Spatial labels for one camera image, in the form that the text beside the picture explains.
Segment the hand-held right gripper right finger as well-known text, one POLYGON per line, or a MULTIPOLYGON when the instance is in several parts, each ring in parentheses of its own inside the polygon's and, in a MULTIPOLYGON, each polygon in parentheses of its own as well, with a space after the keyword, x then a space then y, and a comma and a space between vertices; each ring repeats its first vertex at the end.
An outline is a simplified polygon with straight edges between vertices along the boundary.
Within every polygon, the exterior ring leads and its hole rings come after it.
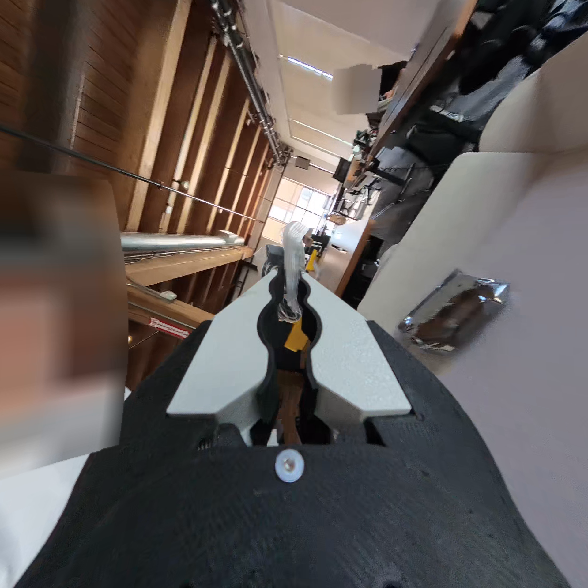
POLYGON ((318 326, 309 365, 315 415, 335 430, 408 415, 412 406, 364 317, 312 276, 301 280, 318 326))

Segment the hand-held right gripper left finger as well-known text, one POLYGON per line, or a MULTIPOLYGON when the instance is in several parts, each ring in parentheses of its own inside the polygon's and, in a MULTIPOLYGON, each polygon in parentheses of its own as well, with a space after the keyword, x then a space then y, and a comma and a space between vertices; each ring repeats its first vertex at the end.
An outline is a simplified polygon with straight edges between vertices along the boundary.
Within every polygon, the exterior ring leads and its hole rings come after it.
POLYGON ((211 417, 234 424, 247 446, 261 418, 256 391, 268 371, 269 352, 258 319, 272 301, 271 270, 212 320, 166 413, 169 417, 211 417))

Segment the clear zip bag red strip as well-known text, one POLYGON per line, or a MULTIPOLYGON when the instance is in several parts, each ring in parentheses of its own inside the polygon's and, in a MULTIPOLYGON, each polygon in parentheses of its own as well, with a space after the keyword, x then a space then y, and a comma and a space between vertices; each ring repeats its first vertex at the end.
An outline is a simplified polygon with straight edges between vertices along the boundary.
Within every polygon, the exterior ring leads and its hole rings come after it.
POLYGON ((277 307, 278 319, 290 324, 302 318, 303 311, 298 302, 300 277, 305 268, 304 238, 307 227, 299 221, 287 224, 282 234, 283 245, 283 298, 277 307))

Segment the yellow object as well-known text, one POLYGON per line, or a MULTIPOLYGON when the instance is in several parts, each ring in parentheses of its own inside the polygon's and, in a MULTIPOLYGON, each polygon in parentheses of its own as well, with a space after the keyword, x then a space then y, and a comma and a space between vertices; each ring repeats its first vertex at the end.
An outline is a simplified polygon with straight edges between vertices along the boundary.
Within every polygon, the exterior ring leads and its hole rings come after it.
POLYGON ((306 349, 308 337, 302 328, 302 318, 292 324, 292 329, 286 338, 284 348, 291 352, 301 352, 306 349))

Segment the person's white t-shirt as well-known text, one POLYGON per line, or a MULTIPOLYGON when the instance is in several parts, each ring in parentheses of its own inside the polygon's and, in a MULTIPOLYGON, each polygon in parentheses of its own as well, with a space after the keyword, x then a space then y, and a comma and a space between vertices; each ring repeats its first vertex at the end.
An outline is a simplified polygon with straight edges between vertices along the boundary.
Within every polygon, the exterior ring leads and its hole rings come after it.
POLYGON ((14 587, 38 555, 91 456, 1 479, 1 587, 14 587))

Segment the metal ceiling pipes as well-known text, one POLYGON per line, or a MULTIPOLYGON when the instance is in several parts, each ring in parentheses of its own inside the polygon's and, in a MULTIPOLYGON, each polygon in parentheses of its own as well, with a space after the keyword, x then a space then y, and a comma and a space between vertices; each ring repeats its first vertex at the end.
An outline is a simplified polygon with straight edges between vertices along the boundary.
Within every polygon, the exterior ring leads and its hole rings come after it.
POLYGON ((289 161, 290 150, 289 148, 284 147, 283 143, 281 143, 274 128, 273 119, 266 108, 262 88, 255 77, 252 60, 249 57, 250 52, 248 51, 236 22, 236 11, 233 9, 229 1, 210 1, 209 3, 215 14, 215 18, 217 19, 223 39, 227 41, 233 60, 235 61, 246 86, 258 125, 261 127, 264 136, 268 140, 270 150, 273 153, 275 165, 284 169, 289 161))

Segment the metal air duct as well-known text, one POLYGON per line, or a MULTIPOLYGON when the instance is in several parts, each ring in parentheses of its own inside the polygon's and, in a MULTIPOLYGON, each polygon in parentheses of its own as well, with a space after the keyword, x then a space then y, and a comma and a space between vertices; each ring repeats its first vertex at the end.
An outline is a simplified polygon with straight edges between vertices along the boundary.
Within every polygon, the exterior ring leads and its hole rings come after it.
POLYGON ((125 263, 133 263, 175 254, 234 249, 245 246, 245 239, 229 231, 217 235, 121 232, 121 246, 125 263))

